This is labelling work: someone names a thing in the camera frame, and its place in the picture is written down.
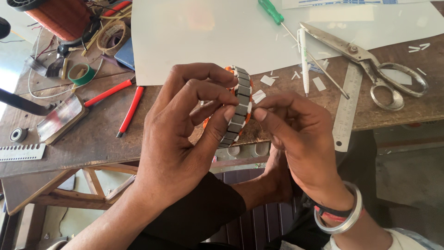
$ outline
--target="steel ruler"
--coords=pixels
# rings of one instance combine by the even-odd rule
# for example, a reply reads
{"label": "steel ruler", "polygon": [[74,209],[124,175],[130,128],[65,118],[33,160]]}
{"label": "steel ruler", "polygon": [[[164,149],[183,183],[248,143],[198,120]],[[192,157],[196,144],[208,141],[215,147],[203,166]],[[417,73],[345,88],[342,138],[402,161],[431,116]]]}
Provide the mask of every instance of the steel ruler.
{"label": "steel ruler", "polygon": [[0,162],[40,160],[45,148],[44,143],[0,147]]}
{"label": "steel ruler", "polygon": [[336,151],[347,152],[349,148],[350,134],[352,133],[361,82],[361,66],[350,62],[345,75],[344,86],[342,87],[350,96],[350,99],[347,100],[341,95],[333,125],[334,149]]}

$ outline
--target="man's right hand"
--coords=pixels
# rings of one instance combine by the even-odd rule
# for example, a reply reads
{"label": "man's right hand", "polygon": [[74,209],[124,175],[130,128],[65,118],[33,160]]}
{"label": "man's right hand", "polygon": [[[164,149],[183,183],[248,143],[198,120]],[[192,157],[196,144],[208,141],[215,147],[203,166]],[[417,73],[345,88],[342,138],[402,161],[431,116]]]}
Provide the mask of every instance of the man's right hand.
{"label": "man's right hand", "polygon": [[317,203],[347,211],[353,195],[336,169],[331,114],[297,93],[264,98],[254,117],[268,131],[272,143],[285,150],[295,182]]}

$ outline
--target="green screwdriver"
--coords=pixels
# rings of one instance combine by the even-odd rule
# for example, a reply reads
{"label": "green screwdriver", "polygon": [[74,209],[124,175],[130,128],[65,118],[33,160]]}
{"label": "green screwdriver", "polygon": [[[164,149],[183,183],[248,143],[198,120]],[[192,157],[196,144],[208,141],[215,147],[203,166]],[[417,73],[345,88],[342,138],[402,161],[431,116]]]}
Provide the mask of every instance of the green screwdriver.
{"label": "green screwdriver", "polygon": [[[285,26],[284,24],[284,17],[276,10],[274,5],[270,2],[270,0],[258,0],[258,3],[264,8],[264,10],[270,15],[274,22],[277,25],[281,25],[287,30],[287,32],[291,35],[291,37],[299,44],[299,41],[297,38],[293,35],[293,33]],[[339,86],[339,84],[327,73],[327,71],[317,63],[317,61],[314,59],[314,57],[307,51],[307,55],[313,60],[313,62],[320,68],[328,78],[336,85],[336,87],[341,91],[341,93],[345,96],[345,98],[350,99],[349,95]]]}

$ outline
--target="ruler markings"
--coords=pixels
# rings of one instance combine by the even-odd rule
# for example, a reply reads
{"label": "ruler markings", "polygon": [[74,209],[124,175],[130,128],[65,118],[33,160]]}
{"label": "ruler markings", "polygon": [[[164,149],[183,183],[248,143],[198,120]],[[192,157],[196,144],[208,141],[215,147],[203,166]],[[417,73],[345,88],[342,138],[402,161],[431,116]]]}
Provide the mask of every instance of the ruler markings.
{"label": "ruler markings", "polygon": [[347,152],[349,147],[361,82],[362,69],[357,64],[350,62],[347,68],[344,86],[342,87],[345,92],[348,93],[350,99],[347,100],[341,95],[333,126],[333,138],[336,151]]}

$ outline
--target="copper wire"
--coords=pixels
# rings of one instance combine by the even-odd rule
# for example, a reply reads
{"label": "copper wire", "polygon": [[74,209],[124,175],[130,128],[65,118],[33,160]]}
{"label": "copper wire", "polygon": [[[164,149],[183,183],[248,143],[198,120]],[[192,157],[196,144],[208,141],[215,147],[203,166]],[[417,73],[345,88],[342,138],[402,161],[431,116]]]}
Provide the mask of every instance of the copper wire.
{"label": "copper wire", "polygon": [[26,13],[65,41],[80,38],[92,15],[82,0],[48,0]]}

